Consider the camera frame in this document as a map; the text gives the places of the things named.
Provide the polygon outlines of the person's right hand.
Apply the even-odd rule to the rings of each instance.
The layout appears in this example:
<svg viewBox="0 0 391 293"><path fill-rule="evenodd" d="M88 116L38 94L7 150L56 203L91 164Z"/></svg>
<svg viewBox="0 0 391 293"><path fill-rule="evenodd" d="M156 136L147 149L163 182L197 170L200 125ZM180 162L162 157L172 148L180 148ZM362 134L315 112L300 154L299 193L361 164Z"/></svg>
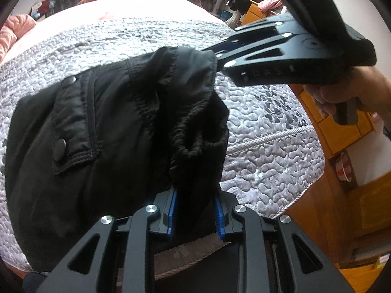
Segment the person's right hand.
<svg viewBox="0 0 391 293"><path fill-rule="evenodd" d="M337 103L357 100L357 108L390 121L390 80L376 67L354 67L330 85L305 85L322 116L337 112Z"/></svg>

